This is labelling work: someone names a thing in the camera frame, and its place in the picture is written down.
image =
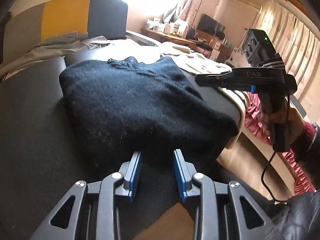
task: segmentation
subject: blue gripper pad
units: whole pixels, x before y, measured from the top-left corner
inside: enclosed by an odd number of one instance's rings
[[[178,184],[179,195],[182,198],[182,201],[185,202],[187,200],[186,180],[184,178],[181,164],[176,151],[173,152],[173,166]]]
[[[136,163],[133,168],[132,176],[130,179],[130,189],[129,189],[129,200],[132,201],[133,198],[136,195],[137,187],[138,187],[138,181],[140,177],[140,171],[141,171],[141,152],[139,152],[138,157],[136,159]]]

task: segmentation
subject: triangular cutout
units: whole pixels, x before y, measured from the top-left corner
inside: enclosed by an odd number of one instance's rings
[[[244,220],[248,229],[263,226],[264,222],[260,215],[255,211],[247,199],[243,196],[240,197],[240,202],[244,214]]]
[[[71,211],[76,197],[74,195],[70,196],[63,206],[58,210],[58,212],[51,219],[50,224],[52,226],[66,229],[69,225],[69,220],[71,216]]]

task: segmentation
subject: hand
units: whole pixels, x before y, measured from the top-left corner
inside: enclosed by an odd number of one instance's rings
[[[282,104],[281,110],[277,113],[267,115],[263,112],[260,114],[259,121],[262,123],[264,135],[271,136],[270,123],[284,123],[287,117],[286,102]],[[297,109],[289,108],[288,127],[290,135],[290,144],[292,144],[303,132],[303,120]]]

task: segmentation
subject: wooden table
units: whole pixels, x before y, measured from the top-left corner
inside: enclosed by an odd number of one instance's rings
[[[196,42],[181,38],[179,36],[173,36],[173,35],[169,35],[169,34],[164,34],[162,32],[157,32],[157,31],[148,30],[148,29],[144,29],[143,31],[144,32],[147,31],[147,33],[153,33],[153,34],[161,37],[164,41],[167,40],[167,41],[171,41],[171,42],[173,42],[175,44],[188,46],[191,49],[196,47]]]

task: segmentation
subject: person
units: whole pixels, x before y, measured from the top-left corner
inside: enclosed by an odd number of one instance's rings
[[[263,133],[271,136],[270,124],[283,123],[286,116],[285,103],[277,113],[267,115],[262,111],[259,121]],[[280,232],[285,240],[320,239],[320,128],[303,121],[295,108],[289,108],[288,128],[295,160],[317,190],[293,196],[287,204],[271,206],[268,200],[259,200],[259,204],[276,225],[273,232]],[[273,236],[270,233],[270,239],[276,239]]]

